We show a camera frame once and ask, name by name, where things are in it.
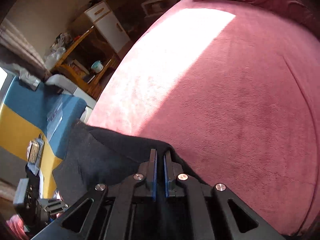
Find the wooden side table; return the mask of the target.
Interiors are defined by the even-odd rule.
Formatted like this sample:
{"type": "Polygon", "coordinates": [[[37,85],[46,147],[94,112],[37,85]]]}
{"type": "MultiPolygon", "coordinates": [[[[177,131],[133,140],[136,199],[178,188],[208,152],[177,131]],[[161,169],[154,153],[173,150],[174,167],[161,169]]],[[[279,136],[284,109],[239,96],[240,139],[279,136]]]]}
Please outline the wooden side table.
{"type": "Polygon", "coordinates": [[[116,70],[119,64],[119,56],[96,27],[92,26],[74,39],[50,72],[64,75],[94,100],[98,100],[105,87],[103,77],[116,70]],[[98,74],[91,70],[95,61],[101,61],[104,66],[98,74]]]}

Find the white bedside table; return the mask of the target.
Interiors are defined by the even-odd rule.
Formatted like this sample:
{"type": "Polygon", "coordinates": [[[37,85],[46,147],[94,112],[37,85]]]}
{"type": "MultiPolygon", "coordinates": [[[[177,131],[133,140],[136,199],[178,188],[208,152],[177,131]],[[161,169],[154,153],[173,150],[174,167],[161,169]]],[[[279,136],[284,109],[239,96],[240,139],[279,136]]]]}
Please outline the white bedside table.
{"type": "Polygon", "coordinates": [[[141,4],[146,18],[161,16],[180,0],[147,0],[141,4]]]}

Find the teal lidded white cup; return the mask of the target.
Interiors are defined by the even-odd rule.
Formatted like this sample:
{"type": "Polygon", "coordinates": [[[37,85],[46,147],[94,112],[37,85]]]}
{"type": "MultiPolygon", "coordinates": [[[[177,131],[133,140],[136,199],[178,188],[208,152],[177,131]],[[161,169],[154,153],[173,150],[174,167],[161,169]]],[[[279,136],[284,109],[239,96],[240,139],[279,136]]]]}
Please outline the teal lidded white cup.
{"type": "Polygon", "coordinates": [[[95,63],[92,64],[91,70],[95,73],[100,73],[103,70],[104,66],[101,61],[95,61],[95,63]]]}

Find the pink bed sheet mattress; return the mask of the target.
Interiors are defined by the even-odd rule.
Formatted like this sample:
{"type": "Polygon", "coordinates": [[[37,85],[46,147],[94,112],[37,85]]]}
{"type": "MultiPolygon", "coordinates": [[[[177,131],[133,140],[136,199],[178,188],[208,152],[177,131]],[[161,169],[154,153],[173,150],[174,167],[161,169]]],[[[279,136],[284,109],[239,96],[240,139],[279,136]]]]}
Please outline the pink bed sheet mattress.
{"type": "Polygon", "coordinates": [[[124,57],[89,124],[169,143],[282,234],[319,213],[319,40],[267,10],[181,0],[124,57]]]}

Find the white cabinet with drawer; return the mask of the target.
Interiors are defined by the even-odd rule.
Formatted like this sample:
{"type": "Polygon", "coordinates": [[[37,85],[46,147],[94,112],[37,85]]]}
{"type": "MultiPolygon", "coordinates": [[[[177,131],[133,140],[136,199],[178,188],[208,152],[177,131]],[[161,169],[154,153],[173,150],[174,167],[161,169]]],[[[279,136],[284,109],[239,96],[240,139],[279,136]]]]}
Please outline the white cabinet with drawer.
{"type": "Polygon", "coordinates": [[[85,11],[85,15],[107,40],[116,54],[123,59],[132,46],[132,42],[105,1],[85,11]]]}

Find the black pants with embroidery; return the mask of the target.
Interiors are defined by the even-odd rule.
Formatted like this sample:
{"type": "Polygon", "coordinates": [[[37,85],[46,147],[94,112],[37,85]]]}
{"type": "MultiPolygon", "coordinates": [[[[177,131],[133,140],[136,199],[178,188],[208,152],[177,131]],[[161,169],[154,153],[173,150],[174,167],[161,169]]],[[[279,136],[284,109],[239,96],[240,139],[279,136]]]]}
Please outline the black pants with embroidery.
{"type": "Polygon", "coordinates": [[[76,121],[67,137],[64,160],[53,170],[56,186],[63,200],[73,205],[88,190],[99,183],[116,185],[138,171],[141,163],[149,161],[151,149],[158,153],[157,239],[184,239],[189,229],[178,222],[179,211],[170,207],[165,197],[164,155],[170,152],[173,162],[195,178],[199,176],[166,142],[132,137],[109,129],[93,127],[76,121]]]}

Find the blue yellow padded chair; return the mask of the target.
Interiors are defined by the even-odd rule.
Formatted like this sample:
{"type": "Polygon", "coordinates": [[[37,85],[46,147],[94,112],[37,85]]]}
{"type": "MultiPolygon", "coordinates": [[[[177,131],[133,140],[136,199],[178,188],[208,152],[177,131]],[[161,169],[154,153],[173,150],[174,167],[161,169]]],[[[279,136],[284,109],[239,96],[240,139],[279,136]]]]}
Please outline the blue yellow padded chair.
{"type": "Polygon", "coordinates": [[[44,141],[39,166],[40,196],[56,189],[53,170],[66,155],[72,124],[86,122],[96,101],[65,76],[56,74],[31,89],[18,77],[4,84],[1,101],[1,179],[14,186],[25,176],[27,147],[44,141]]]}

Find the clear plastic bags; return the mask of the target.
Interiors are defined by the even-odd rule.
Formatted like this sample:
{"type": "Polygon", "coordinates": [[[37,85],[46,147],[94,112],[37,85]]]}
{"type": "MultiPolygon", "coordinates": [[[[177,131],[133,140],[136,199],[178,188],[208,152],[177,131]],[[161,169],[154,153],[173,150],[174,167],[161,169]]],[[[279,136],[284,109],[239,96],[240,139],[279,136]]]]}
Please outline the clear plastic bags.
{"type": "Polygon", "coordinates": [[[44,55],[44,66],[51,70],[73,42],[69,33],[60,33],[44,55]]]}

